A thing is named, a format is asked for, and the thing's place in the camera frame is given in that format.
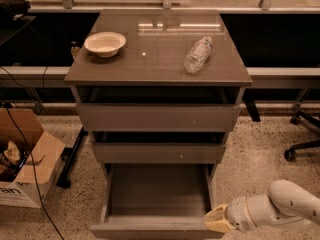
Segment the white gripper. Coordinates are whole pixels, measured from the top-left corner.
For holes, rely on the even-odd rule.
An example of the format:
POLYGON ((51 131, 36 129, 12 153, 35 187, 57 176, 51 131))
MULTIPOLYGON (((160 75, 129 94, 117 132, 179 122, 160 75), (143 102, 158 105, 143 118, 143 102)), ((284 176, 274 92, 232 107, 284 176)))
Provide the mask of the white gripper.
POLYGON ((234 226, 241 232, 262 225, 276 225, 278 211, 267 194, 240 197, 222 204, 204 216, 205 226, 214 232, 229 233, 234 226))

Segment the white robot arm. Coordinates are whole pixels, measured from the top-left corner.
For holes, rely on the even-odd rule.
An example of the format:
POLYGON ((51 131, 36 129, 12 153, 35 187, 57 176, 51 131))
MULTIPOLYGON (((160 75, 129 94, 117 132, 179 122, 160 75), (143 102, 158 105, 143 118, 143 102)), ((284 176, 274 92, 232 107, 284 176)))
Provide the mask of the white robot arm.
POLYGON ((209 230, 221 233, 247 232, 259 226, 320 225, 320 199, 291 181, 276 180, 266 193, 217 206, 204 216, 204 223, 209 230))

